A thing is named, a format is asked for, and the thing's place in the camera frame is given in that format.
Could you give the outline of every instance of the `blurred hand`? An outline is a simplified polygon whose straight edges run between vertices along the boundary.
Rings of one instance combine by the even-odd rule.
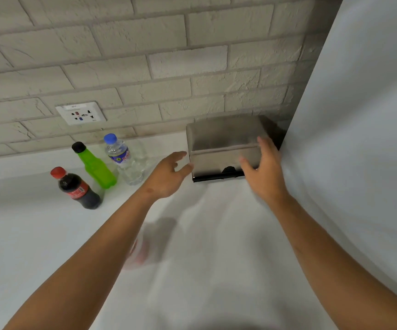
[[[176,192],[193,168],[192,163],[188,163],[178,172],[174,171],[174,168],[177,167],[177,161],[185,155],[186,152],[174,152],[161,160],[140,189],[151,194],[155,200],[169,197]]]
[[[248,160],[241,157],[241,168],[252,191],[269,206],[275,206],[291,198],[284,183],[281,155],[271,138],[258,137],[258,142],[261,148],[260,166],[255,170]]]

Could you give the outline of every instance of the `black bottle cap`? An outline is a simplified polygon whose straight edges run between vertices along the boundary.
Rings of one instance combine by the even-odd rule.
[[[85,144],[83,144],[81,141],[78,141],[77,143],[72,144],[72,149],[75,153],[82,153],[87,148]]]

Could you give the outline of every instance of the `blue bottle cap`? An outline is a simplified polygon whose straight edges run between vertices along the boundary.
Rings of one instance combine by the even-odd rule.
[[[108,133],[106,136],[104,136],[104,141],[108,145],[113,145],[117,140],[118,138],[114,133]]]

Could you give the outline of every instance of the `metal box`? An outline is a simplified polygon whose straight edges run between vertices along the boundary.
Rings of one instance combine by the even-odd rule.
[[[194,164],[192,180],[244,176],[239,157],[244,156],[257,168],[261,151],[256,138],[271,136],[277,129],[275,123],[261,116],[218,117],[186,125],[189,158]]]

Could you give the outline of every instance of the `white socket panel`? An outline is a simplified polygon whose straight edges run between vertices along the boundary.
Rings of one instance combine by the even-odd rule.
[[[69,125],[106,121],[96,102],[57,106],[56,110]]]

